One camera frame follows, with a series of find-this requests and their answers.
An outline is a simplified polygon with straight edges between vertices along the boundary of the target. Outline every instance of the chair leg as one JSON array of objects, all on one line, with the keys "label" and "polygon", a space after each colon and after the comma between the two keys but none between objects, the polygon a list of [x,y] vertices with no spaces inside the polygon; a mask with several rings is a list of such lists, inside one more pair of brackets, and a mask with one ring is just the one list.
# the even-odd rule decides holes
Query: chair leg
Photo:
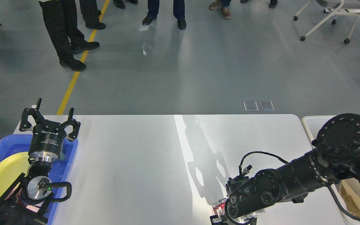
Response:
[{"label": "chair leg", "polygon": [[358,15],[358,14],[355,14],[354,23],[352,24],[350,33],[348,34],[348,37],[347,37],[348,39],[351,38],[351,36],[352,36],[352,34],[353,34],[353,31],[354,31],[354,29],[355,29],[355,27],[356,27],[356,23],[357,23],[357,21],[358,21],[358,17],[359,17],[359,15]]},{"label": "chair leg", "polygon": [[304,5],[304,7],[302,7],[299,11],[298,11],[298,13],[296,13],[295,15],[294,15],[294,17],[297,17],[302,11],[304,11],[304,9],[312,2],[313,0],[309,0],[309,2],[307,2],[305,5]]},{"label": "chair leg", "polygon": [[316,24],[315,27],[313,27],[308,33],[306,33],[303,37],[308,37],[309,34],[314,32],[318,27],[320,27],[326,20],[328,20],[330,17],[332,17],[334,14],[336,14],[337,11],[331,12],[328,16],[326,16],[322,21],[320,21],[318,24]]}]

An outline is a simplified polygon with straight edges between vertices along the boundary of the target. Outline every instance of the white table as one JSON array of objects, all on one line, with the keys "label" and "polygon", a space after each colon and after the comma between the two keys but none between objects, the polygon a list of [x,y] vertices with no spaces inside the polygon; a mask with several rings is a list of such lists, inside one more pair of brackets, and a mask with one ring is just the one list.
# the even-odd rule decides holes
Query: white table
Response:
[{"label": "white table", "polygon": [[[238,174],[243,155],[266,151],[291,161],[311,150],[300,120],[291,114],[77,115],[76,120],[82,124],[68,178],[73,193],[59,203],[54,225],[210,225],[210,204],[226,195],[224,185]],[[282,165],[262,154],[244,163],[253,166],[252,176]],[[257,222],[344,225],[326,188],[302,204],[275,204]]]}]

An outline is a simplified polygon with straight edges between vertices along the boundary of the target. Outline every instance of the epoxy floor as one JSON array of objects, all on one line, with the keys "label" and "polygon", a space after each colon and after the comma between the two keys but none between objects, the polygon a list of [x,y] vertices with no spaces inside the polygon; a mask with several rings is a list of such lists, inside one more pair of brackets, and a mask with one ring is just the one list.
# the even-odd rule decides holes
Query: epoxy floor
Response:
[{"label": "epoxy floor", "polygon": [[[146,0],[125,3],[97,0],[99,9],[107,4],[107,28],[94,38],[101,47],[88,53],[63,104],[74,72],[59,65],[38,2],[0,0],[0,139],[39,97],[42,114],[61,105],[64,114],[360,114],[360,19],[350,44],[343,40],[353,18],[343,16],[302,42],[326,16],[315,3],[294,21],[305,0],[279,0],[276,9],[233,0],[229,20],[208,9],[211,0],[186,0],[186,30],[171,1],[161,1],[150,26],[141,24]],[[88,40],[93,30],[81,17],[78,27]],[[275,111],[247,112],[251,100],[272,101]]]}]

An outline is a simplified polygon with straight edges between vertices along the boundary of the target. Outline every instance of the dark trousers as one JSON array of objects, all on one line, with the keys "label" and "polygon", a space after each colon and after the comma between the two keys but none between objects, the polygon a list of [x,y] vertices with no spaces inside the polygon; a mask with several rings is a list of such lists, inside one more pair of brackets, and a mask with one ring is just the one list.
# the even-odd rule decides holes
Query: dark trousers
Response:
[{"label": "dark trousers", "polygon": [[[181,20],[186,16],[184,14],[184,0],[173,0],[173,16]],[[148,0],[148,17],[155,19],[159,12],[159,0]]]},{"label": "dark trousers", "polygon": [[86,25],[97,25],[100,22],[97,1],[96,0],[79,0],[81,14],[86,21]]},{"label": "dark trousers", "polygon": [[86,41],[84,34],[77,29],[77,10],[74,0],[53,0],[39,2],[42,8],[45,27],[51,37],[56,54],[62,61],[73,57],[73,46],[81,46]]}]

